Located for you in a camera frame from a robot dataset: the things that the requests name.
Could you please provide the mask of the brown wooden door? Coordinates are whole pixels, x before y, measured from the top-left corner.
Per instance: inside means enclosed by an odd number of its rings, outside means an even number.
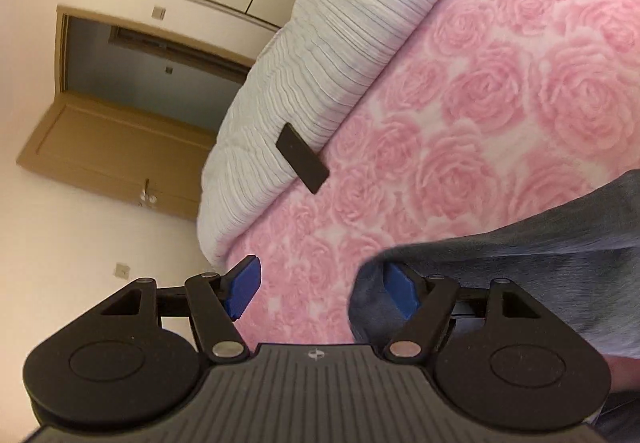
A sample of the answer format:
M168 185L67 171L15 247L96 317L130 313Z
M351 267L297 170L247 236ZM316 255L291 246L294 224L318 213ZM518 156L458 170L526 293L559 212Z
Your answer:
M17 165L58 182L195 220L215 134L77 92L58 93Z

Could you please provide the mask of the pink rose fleece blanket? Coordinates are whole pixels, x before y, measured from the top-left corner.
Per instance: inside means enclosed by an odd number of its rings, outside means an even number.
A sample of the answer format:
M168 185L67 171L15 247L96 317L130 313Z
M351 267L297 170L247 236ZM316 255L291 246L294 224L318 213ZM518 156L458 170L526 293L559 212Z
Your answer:
M323 148L234 243L262 286L251 345L350 340L358 267L498 229L639 165L639 0L439 0Z

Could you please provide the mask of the dark grey denim jeans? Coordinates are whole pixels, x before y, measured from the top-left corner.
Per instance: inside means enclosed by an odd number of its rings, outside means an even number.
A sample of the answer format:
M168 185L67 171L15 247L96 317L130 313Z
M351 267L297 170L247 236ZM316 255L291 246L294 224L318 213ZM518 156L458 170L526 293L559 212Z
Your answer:
M387 263L480 288L509 278L608 360L613 397L597 427L639 438L639 172L495 231L387 249L360 267L348 303L358 342L382 349L405 321L383 285Z

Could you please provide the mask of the black rectangular phone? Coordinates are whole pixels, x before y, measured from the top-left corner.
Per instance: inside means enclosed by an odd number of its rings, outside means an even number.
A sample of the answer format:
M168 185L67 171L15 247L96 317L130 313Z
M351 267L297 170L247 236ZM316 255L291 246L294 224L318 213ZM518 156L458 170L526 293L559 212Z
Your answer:
M306 189L316 195L329 179L330 170L288 122L279 134L276 148Z

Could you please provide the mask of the wall switch near door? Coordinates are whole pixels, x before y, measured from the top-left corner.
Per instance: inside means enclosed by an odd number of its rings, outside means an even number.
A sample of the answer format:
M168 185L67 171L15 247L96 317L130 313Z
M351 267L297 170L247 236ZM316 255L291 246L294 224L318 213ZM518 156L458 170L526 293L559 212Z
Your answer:
M155 18L156 20L162 20L165 16L165 12L166 10L164 8L154 7L152 10L152 18Z

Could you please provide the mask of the white striped quilt roll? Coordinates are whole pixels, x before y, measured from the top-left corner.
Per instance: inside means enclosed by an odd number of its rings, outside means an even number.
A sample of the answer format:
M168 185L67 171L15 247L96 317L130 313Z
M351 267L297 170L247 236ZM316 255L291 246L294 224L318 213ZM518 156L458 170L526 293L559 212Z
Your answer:
M296 0L235 96L202 171L196 232L222 267L240 236L294 181L285 126L319 151L438 0Z

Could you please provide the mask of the lower wall socket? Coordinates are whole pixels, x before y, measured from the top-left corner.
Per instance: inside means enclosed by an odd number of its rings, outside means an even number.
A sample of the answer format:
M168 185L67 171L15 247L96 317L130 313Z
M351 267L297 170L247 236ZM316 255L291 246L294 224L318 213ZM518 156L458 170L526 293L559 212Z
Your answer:
M115 270L114 270L114 275L117 278L121 278L121 279L128 279L129 278L129 274L130 274L130 267L127 264L124 263L117 263Z

